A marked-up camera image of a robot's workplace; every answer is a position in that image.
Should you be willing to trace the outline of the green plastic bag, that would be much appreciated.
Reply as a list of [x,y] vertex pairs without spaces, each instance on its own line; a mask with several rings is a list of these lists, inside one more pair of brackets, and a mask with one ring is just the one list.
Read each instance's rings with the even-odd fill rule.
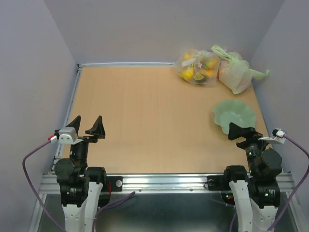
[[251,69],[249,62],[237,52],[226,52],[218,45],[211,50],[220,58],[218,78],[233,94],[242,93],[252,85],[253,79],[261,80],[269,76],[269,70],[259,72]]

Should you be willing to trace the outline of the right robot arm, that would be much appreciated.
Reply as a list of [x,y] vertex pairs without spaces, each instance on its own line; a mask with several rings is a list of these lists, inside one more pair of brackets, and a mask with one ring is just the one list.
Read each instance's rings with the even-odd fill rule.
[[223,185],[231,189],[240,232],[267,232],[275,220],[280,206],[281,191],[276,177],[282,172],[282,157],[268,144],[283,144],[284,132],[274,130],[264,137],[255,128],[242,128],[229,124],[228,139],[244,138],[237,147],[246,152],[248,169],[227,166]]

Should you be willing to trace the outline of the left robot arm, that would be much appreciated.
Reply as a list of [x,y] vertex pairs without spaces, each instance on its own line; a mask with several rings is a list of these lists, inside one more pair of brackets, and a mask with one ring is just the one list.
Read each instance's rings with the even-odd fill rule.
[[98,200],[101,190],[107,186],[106,170],[89,167],[88,147],[105,138],[102,117],[99,116],[92,128],[79,136],[81,117],[77,116],[67,126],[56,130],[55,138],[62,145],[70,145],[68,158],[55,164],[56,181],[60,187],[61,205],[68,232],[94,232]]

